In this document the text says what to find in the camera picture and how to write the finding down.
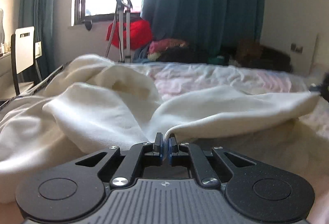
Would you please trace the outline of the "white zip hoodie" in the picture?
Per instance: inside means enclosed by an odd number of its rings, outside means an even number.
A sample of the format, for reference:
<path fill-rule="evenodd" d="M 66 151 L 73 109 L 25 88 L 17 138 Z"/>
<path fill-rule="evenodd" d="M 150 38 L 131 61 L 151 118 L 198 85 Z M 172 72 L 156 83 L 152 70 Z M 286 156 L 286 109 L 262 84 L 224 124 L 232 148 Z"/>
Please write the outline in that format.
<path fill-rule="evenodd" d="M 1 107 L 1 202 L 34 172 L 157 132 L 179 141 L 261 131 L 311 112 L 312 92 L 250 95 L 230 86 L 164 101 L 147 76 L 97 55 L 72 61 L 40 91 Z"/>

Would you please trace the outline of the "dark clothes pile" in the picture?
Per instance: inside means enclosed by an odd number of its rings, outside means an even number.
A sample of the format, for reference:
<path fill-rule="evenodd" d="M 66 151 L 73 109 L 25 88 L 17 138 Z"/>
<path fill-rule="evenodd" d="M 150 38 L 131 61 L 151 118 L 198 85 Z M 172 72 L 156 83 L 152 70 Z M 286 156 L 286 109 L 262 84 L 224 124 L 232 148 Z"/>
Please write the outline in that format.
<path fill-rule="evenodd" d="M 187 64 L 204 63 L 224 66 L 233 65 L 242 67 L 235 60 L 237 46 L 222 46 L 220 51 L 215 55 L 210 55 L 206 50 L 202 50 L 195 45 L 173 47 L 164 51 L 156 61 Z M 248 67 L 243 68 L 265 69 L 288 73 L 293 71 L 291 57 L 289 55 L 267 46 L 263 46 L 262 56 L 259 59 L 252 61 Z"/>

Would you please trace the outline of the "pink clothes pile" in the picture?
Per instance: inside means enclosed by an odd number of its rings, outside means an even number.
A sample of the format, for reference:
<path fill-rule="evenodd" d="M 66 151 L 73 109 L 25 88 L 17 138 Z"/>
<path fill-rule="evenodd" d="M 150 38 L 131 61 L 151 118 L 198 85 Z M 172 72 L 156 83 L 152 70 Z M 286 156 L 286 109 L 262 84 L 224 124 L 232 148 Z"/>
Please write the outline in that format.
<path fill-rule="evenodd" d="M 184 40 L 172 39 L 172 38 L 163 39 L 159 41 L 152 41 L 151 44 L 149 45 L 147 58 L 150 61 L 156 61 L 161 56 L 161 54 L 167 49 L 173 47 L 185 47 L 188 45 L 189 44 Z"/>

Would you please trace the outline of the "pastel bed sheet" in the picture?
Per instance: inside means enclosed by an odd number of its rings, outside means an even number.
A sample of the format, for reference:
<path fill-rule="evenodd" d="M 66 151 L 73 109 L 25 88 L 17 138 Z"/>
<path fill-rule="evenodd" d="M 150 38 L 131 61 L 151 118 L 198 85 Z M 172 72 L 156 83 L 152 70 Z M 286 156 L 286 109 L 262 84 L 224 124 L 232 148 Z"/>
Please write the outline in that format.
<path fill-rule="evenodd" d="M 218 86 L 230 86 L 250 95 L 299 93 L 308 88 L 301 77 L 261 69 L 178 63 L 122 65 L 149 77 L 164 101 Z M 25 95 L 40 91 L 67 66 Z M 328 103 L 323 98 L 311 112 L 278 127 L 216 139 L 232 150 L 305 177 L 316 193 L 308 219 L 311 223 L 328 223 Z M 15 199 L 1 202 L 1 223 L 20 223 L 21 219 Z"/>

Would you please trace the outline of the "brown plush toy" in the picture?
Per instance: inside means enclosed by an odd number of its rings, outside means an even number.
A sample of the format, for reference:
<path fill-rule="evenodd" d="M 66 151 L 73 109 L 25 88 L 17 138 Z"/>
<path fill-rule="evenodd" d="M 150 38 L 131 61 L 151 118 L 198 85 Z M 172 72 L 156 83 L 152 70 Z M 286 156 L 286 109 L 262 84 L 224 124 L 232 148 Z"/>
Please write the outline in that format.
<path fill-rule="evenodd" d="M 248 67 L 252 61 L 262 56 L 263 46 L 252 39 L 242 39 L 237 46 L 235 60 L 242 67 Z"/>

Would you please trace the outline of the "red bag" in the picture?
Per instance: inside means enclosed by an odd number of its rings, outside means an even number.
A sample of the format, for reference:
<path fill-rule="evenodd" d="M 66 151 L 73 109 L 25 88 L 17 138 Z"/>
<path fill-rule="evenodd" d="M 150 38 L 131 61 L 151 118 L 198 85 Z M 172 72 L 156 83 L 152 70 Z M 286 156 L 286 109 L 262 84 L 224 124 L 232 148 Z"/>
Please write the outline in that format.
<path fill-rule="evenodd" d="M 112 24 L 108 27 L 108 32 L 106 36 L 106 41 L 109 41 Z M 126 46 L 126 23 L 123 24 L 124 31 L 123 31 L 123 39 L 124 39 L 124 46 Z M 114 35 L 111 41 L 111 44 L 114 45 L 116 48 L 119 48 L 119 33 L 118 33 L 119 23 L 116 23 Z M 147 43 L 152 41 L 152 30 L 151 26 L 148 21 L 143 19 L 134 21 L 130 23 L 130 46 L 131 50 L 137 50 L 138 48 L 146 45 Z"/>

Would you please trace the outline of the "teal right curtain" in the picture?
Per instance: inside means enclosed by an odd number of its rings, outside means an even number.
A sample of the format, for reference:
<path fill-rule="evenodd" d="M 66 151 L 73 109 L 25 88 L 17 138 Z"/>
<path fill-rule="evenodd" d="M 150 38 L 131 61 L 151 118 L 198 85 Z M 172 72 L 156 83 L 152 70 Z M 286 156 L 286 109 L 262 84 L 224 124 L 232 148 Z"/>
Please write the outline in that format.
<path fill-rule="evenodd" d="M 210 58 L 242 39 L 259 41 L 265 0 L 143 0 L 154 38 L 181 39 Z"/>

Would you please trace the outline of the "teal curtain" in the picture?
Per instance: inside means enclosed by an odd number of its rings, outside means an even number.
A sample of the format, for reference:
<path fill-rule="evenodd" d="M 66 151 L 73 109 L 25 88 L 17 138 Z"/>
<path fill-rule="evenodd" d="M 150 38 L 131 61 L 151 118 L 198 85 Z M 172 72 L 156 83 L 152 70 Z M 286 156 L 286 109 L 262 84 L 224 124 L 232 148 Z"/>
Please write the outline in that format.
<path fill-rule="evenodd" d="M 259 41 L 265 0 L 143 0 L 154 38 L 181 39 L 210 58 L 242 39 Z"/>
<path fill-rule="evenodd" d="M 18 23 L 20 27 L 33 26 L 35 39 L 42 44 L 38 61 L 42 78 L 73 58 L 71 0 L 20 0 Z"/>

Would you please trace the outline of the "white dressing table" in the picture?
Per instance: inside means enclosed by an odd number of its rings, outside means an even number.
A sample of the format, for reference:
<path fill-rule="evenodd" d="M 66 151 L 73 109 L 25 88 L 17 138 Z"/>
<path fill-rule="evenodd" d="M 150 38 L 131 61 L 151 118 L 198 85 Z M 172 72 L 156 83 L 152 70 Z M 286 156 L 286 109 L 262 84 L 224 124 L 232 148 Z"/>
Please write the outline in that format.
<path fill-rule="evenodd" d="M 1 56 L 0 99 L 6 101 L 16 95 L 12 76 L 11 52 Z"/>

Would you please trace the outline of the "white black chair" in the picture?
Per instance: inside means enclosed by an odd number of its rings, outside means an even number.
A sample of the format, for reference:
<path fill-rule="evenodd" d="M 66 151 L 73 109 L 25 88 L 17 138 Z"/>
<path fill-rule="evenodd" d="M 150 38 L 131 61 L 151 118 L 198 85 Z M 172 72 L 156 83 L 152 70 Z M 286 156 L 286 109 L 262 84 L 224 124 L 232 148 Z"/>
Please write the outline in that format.
<path fill-rule="evenodd" d="M 35 42 L 34 35 L 34 26 L 18 28 L 11 35 L 11 70 L 16 96 L 30 90 L 35 85 L 35 80 L 18 82 L 18 74 L 26 69 L 33 67 L 38 80 L 42 81 L 37 63 L 37 59 L 42 56 L 42 45 L 41 42 Z"/>

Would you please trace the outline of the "teal left curtain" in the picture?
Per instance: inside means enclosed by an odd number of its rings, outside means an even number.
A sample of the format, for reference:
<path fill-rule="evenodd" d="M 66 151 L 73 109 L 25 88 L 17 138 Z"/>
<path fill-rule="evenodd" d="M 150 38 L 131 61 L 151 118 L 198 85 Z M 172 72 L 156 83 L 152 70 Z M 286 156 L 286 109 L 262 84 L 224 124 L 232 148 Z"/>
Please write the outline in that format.
<path fill-rule="evenodd" d="M 42 44 L 38 61 L 42 78 L 73 58 L 71 0 L 20 0 L 18 23 L 20 27 L 33 26 L 35 39 Z"/>

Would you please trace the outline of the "wall socket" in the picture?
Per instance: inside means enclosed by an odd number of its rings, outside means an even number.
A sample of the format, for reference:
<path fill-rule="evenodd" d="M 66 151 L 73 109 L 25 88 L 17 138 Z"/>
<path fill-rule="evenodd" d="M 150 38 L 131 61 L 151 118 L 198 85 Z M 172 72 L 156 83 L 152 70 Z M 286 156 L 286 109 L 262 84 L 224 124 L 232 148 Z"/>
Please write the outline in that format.
<path fill-rule="evenodd" d="M 291 51 L 298 53 L 298 54 L 302 54 L 303 52 L 303 46 L 299 46 L 296 43 L 292 43 L 291 44 Z"/>

